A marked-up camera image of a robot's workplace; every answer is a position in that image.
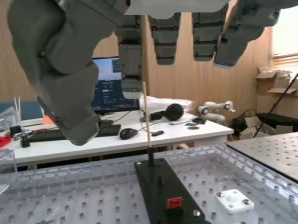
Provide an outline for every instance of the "red label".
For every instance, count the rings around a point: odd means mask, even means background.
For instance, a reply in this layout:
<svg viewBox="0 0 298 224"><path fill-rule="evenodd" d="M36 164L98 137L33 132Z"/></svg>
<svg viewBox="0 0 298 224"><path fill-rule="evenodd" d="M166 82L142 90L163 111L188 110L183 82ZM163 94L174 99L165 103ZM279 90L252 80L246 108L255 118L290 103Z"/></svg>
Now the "red label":
<svg viewBox="0 0 298 224"><path fill-rule="evenodd" d="M179 208L182 205L182 197L167 199L167 209Z"/></svg>

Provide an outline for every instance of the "robotic arm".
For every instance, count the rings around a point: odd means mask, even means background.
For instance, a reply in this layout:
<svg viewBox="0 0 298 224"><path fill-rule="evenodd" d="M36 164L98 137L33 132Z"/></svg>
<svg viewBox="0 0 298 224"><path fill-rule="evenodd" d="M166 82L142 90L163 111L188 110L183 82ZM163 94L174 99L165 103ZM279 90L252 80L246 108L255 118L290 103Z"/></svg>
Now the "robotic arm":
<svg viewBox="0 0 298 224"><path fill-rule="evenodd" d="M118 37L122 91L141 92L141 15L149 15L157 63L174 63L181 13L192 12L194 59L232 67L247 42L276 23L279 9L298 0L13 0L8 25L13 48L38 102L75 145L97 133L90 109L97 67L93 49L113 32Z"/></svg>

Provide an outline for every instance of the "metal plate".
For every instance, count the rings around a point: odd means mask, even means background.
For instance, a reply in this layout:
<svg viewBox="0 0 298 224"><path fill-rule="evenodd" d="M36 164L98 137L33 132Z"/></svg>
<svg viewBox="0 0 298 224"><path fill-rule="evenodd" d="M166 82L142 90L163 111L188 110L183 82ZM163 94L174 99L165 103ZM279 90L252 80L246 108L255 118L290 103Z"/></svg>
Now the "metal plate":
<svg viewBox="0 0 298 224"><path fill-rule="evenodd" d="M296 224L298 184L224 146L165 158L211 224ZM134 163L146 155L1 175L1 224L149 224ZM228 214L215 193L236 189L254 210Z"/></svg>
<svg viewBox="0 0 298 224"><path fill-rule="evenodd" d="M227 146L298 182L298 133L234 141Z"/></svg>

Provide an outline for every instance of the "keyboard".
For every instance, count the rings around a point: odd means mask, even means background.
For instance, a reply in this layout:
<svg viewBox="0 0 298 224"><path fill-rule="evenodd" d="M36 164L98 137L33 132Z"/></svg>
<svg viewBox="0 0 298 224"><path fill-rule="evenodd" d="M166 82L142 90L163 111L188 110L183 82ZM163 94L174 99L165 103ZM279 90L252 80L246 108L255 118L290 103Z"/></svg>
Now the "keyboard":
<svg viewBox="0 0 298 224"><path fill-rule="evenodd" d="M117 136L121 125L101 126L95 137ZM46 130L28 137L29 142L66 140L59 130Z"/></svg>

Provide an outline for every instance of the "computer mouse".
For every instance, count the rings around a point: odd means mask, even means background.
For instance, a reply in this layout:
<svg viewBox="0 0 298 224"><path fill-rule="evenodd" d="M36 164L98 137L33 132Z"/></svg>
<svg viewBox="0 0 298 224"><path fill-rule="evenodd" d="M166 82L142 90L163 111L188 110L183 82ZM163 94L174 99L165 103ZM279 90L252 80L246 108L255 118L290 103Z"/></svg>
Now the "computer mouse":
<svg viewBox="0 0 298 224"><path fill-rule="evenodd" d="M131 129L131 128L125 128L123 130L121 130L119 132L119 138L121 140L127 140L131 137L134 137L137 135L138 131Z"/></svg>

